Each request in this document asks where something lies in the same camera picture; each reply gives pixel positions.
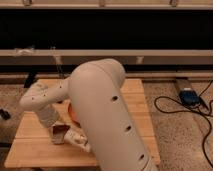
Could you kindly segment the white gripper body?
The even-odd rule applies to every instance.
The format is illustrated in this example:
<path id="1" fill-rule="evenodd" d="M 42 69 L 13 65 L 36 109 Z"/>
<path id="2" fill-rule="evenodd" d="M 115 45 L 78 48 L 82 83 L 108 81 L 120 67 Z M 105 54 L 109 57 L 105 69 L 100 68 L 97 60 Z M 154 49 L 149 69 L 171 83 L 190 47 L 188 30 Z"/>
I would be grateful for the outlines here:
<path id="1" fill-rule="evenodd" d="M 57 121 L 49 128 L 50 138 L 53 144 L 59 145 L 64 143 L 64 136 L 70 126 L 66 123 Z"/>

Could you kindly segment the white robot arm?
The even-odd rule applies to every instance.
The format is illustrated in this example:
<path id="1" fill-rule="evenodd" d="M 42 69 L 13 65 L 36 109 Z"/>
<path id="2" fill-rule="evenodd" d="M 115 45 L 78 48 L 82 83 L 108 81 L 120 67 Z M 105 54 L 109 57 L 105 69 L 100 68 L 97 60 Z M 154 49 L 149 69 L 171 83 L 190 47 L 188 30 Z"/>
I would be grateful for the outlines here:
<path id="1" fill-rule="evenodd" d="M 158 171 L 122 96 L 124 81 L 120 62 L 90 61 L 51 87 L 34 83 L 20 105 L 51 127 L 59 119 L 53 104 L 68 99 L 86 134 L 79 146 L 94 153 L 102 171 Z"/>

